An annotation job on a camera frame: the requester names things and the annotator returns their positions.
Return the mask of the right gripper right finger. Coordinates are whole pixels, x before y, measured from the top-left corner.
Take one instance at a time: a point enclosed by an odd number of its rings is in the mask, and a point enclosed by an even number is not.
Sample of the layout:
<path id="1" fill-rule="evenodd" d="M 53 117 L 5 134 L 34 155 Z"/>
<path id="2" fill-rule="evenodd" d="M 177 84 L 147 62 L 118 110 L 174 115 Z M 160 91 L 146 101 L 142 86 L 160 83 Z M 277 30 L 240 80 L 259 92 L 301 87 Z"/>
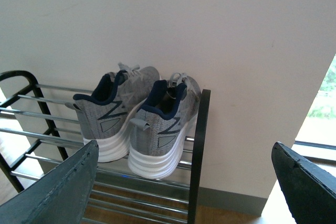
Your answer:
<path id="1" fill-rule="evenodd" d="M 296 223 L 335 223 L 335 177 L 281 142 L 271 151 L 281 191 Z"/>

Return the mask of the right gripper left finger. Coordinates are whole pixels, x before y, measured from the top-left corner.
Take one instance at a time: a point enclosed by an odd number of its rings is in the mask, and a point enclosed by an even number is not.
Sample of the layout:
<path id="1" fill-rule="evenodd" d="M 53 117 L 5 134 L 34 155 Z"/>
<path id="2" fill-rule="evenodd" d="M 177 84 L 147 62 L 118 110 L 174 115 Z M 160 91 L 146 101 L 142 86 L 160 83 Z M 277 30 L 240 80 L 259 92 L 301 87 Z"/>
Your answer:
<path id="1" fill-rule="evenodd" d="M 81 223 L 96 178 L 99 146 L 90 141 L 1 205 L 1 223 Z"/>

